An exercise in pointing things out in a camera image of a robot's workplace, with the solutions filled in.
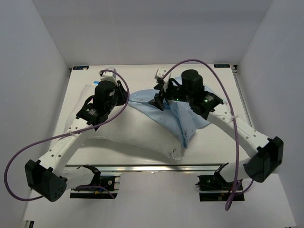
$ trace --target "blue cloth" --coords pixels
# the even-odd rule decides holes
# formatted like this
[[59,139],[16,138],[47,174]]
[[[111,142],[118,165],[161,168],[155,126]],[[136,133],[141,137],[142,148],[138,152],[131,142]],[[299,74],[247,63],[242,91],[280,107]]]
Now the blue cloth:
[[[181,77],[175,79],[181,84]],[[212,92],[207,86],[205,86],[205,89]],[[189,140],[196,129],[206,127],[210,123],[195,114],[190,109],[189,103],[186,102],[171,101],[170,105],[168,105],[164,101],[164,111],[148,104],[158,92],[159,90],[146,89],[132,93],[129,105],[167,128],[178,138],[181,145],[187,148]]]

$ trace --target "black label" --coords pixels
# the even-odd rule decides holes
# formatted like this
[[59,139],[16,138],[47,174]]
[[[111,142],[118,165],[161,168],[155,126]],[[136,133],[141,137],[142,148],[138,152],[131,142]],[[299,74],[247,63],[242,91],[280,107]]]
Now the black label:
[[213,64],[214,68],[230,68],[229,64]]
[[73,70],[88,70],[89,66],[74,66]]

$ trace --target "white cloth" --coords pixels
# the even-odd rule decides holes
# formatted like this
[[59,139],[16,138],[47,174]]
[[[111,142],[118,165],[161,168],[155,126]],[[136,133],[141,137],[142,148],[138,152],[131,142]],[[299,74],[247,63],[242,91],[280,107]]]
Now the white cloth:
[[[75,108],[66,121],[65,132],[72,124],[85,100],[94,95],[95,87],[95,85],[86,85],[84,87]],[[115,107],[109,118],[114,116],[121,108]],[[129,106],[117,118],[99,127],[91,138],[102,138],[118,143],[138,145],[160,152],[178,161],[182,159],[181,151],[183,148],[179,140],[169,130]]]

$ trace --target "white table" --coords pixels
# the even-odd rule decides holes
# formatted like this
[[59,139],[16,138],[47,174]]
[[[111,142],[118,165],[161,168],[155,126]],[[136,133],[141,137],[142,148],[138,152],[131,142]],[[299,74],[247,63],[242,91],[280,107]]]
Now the white table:
[[[155,85],[153,76],[159,67],[172,65],[114,66],[127,80],[131,92]],[[98,81],[98,71],[111,66],[90,66],[88,70],[73,70],[55,134],[63,132],[66,119],[78,100],[85,84]],[[224,97],[214,76],[201,65],[182,65],[173,71],[178,76],[186,69],[196,69],[208,85]],[[216,68],[232,100],[235,112],[246,120],[244,108],[230,68]],[[69,165],[98,164],[120,167],[124,165],[219,164],[235,160],[235,142],[213,125],[197,131],[192,140],[201,140],[201,151],[185,153],[177,162],[156,152],[135,146],[119,145],[106,140],[88,140],[69,161]],[[240,158],[246,158],[241,150]],[[70,199],[69,191],[55,203],[40,199],[28,203],[24,220],[34,220],[34,228],[284,228],[295,226],[287,198],[277,174],[263,184],[255,183],[245,194],[245,201],[234,202],[229,212],[224,202],[200,202],[196,192],[197,174],[159,172],[121,175],[118,196],[111,199]],[[244,180],[245,187],[249,180]]]

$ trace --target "white wall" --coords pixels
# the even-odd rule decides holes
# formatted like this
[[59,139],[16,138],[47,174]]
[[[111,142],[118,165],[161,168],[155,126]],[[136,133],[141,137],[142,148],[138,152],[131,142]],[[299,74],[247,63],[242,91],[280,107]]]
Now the white wall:
[[238,67],[255,127],[285,143],[278,173],[300,228],[304,227],[303,9],[302,0],[274,0]]
[[[0,1],[0,174],[17,150],[54,130],[69,71],[31,0]],[[24,165],[47,143],[25,151],[9,172],[14,192],[29,196]],[[0,181],[1,227],[17,228],[26,203]]]
[[69,66],[237,64],[272,0],[33,0]]

